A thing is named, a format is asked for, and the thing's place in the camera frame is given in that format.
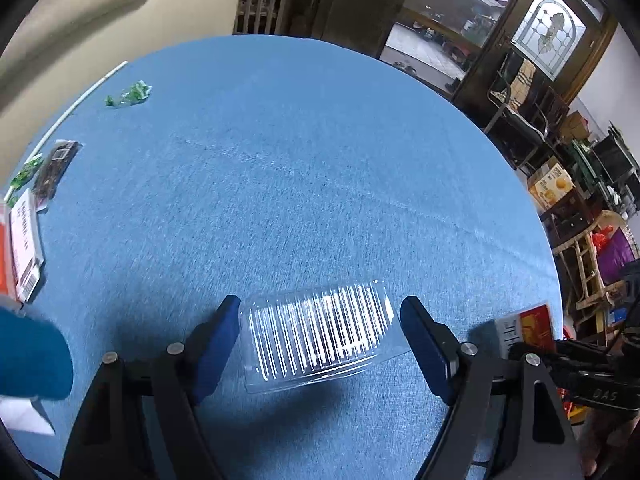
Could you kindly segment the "right hand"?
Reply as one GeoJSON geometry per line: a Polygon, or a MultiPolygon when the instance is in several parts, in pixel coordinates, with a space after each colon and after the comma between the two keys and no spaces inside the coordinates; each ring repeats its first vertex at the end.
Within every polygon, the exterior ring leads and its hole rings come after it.
{"type": "Polygon", "coordinates": [[[578,445],[586,479],[639,478],[639,414],[591,410],[578,445]]]}

